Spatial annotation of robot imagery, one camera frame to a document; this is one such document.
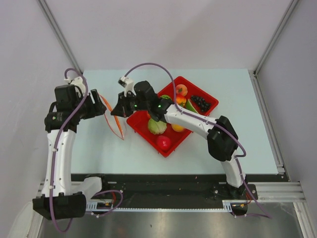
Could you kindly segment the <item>clear zip top bag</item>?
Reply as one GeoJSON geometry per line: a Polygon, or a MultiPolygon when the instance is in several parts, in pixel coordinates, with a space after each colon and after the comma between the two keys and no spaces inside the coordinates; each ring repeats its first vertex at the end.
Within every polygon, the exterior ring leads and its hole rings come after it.
{"type": "Polygon", "coordinates": [[[99,94],[99,97],[103,104],[106,106],[106,111],[104,113],[105,120],[108,124],[108,127],[110,128],[111,132],[114,133],[117,137],[119,137],[121,140],[125,140],[126,134],[127,134],[127,125],[123,118],[120,118],[118,116],[112,116],[112,106],[108,102],[108,100],[101,94],[99,94]]]}

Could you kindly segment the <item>toy green cabbage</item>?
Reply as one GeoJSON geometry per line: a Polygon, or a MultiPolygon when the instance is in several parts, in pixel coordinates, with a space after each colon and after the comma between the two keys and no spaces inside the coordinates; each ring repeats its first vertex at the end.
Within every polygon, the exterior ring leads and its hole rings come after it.
{"type": "Polygon", "coordinates": [[[163,134],[167,129],[166,123],[149,119],[148,130],[154,135],[163,134]]]}

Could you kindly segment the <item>toy whole watermelon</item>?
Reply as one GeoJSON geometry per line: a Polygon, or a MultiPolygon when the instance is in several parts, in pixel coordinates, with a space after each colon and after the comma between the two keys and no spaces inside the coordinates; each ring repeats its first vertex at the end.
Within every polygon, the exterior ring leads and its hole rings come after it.
{"type": "Polygon", "coordinates": [[[168,101],[172,101],[172,98],[170,96],[168,96],[168,95],[161,95],[160,98],[161,99],[166,99],[168,101]]]}

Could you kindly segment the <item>toy red orange tomato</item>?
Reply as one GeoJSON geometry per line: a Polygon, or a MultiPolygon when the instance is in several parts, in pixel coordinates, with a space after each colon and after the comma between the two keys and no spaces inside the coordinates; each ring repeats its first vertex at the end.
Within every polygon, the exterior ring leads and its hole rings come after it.
{"type": "Polygon", "coordinates": [[[187,102],[186,98],[181,94],[177,94],[175,98],[176,98],[177,105],[184,108],[187,102]]]}

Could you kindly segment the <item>toy yellow orange mango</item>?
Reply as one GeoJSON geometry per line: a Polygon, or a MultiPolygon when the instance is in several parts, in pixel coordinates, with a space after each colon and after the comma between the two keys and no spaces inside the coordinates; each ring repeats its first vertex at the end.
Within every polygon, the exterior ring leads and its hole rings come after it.
{"type": "Polygon", "coordinates": [[[185,130],[184,127],[177,124],[171,124],[171,127],[175,132],[183,132],[185,130]]]}

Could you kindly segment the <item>toy watermelon slice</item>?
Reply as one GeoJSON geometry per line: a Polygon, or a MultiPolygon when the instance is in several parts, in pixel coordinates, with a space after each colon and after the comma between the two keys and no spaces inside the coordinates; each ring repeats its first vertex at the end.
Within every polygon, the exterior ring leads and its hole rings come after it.
{"type": "Polygon", "coordinates": [[[191,112],[199,114],[198,110],[193,106],[191,99],[187,99],[186,104],[185,104],[185,108],[191,112]]]}

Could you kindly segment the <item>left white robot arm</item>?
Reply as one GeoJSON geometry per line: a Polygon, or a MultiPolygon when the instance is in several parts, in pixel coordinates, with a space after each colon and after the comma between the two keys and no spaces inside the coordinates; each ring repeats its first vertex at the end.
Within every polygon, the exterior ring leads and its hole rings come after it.
{"type": "Polygon", "coordinates": [[[71,158],[77,126],[83,119],[106,112],[96,89],[88,95],[84,92],[73,84],[56,87],[55,101],[45,118],[49,146],[47,173],[41,196],[32,202],[34,211],[47,220],[81,218],[89,199],[109,194],[109,185],[100,175],[89,176],[76,189],[72,188],[71,158]]]}

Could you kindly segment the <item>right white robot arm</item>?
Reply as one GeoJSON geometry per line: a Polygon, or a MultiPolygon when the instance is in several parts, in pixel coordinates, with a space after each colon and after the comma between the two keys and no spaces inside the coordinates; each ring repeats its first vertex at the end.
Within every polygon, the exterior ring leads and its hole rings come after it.
{"type": "Polygon", "coordinates": [[[234,199],[240,199],[245,194],[255,198],[238,160],[246,156],[246,150],[226,117],[215,119],[181,108],[171,100],[160,98],[147,81],[134,83],[132,79],[122,77],[118,83],[124,91],[118,94],[118,102],[111,115],[128,118],[136,111],[146,111],[155,121],[180,125],[197,133],[207,140],[209,154],[221,162],[229,195],[234,199]]]}

